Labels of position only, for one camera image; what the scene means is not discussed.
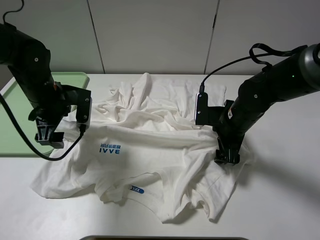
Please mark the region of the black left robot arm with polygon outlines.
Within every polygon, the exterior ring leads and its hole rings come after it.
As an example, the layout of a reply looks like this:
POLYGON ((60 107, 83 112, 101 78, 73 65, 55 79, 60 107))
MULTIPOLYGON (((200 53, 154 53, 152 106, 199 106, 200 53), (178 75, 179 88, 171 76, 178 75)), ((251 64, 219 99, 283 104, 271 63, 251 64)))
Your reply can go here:
POLYGON ((0 63, 8 67, 32 106, 28 120, 35 122, 37 143, 55 149, 64 147, 56 128, 70 112, 60 83, 50 69, 51 52, 39 40, 8 23, 0 26, 0 63))

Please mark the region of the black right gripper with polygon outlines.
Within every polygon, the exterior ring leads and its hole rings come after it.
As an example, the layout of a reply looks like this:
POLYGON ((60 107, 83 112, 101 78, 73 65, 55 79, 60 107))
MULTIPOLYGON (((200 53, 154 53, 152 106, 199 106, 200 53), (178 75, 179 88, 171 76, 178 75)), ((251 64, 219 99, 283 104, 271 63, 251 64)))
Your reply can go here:
POLYGON ((225 106, 214 107, 213 116, 213 129, 218 134, 219 142, 219 149, 215 150, 214 162, 238 164, 243 136, 253 125, 251 115, 245 111, 237 99, 227 100, 225 106))

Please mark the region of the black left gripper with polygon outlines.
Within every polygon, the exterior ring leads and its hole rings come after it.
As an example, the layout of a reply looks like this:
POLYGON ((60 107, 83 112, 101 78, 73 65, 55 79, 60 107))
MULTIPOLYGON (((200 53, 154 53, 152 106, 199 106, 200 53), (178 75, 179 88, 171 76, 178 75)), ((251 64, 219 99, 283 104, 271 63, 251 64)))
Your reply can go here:
POLYGON ((35 141, 41 145, 51 145, 54 149, 64 148, 64 133, 55 131, 63 117, 71 111, 67 87, 60 82, 54 82, 53 85, 45 83, 34 92, 36 98, 30 101, 33 109, 28 120, 36 123, 35 141))

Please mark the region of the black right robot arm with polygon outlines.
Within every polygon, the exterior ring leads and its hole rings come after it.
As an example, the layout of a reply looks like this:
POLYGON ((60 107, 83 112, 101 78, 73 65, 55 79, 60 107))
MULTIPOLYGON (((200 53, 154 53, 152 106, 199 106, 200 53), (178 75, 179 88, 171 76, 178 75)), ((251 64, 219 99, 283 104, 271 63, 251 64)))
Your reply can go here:
POLYGON ((275 103, 285 102, 320 90, 320 46, 300 46, 279 51, 256 43, 249 56, 261 72, 245 80, 236 100, 227 100, 220 109, 213 130, 218 135, 217 164, 238 164, 245 133, 275 103))

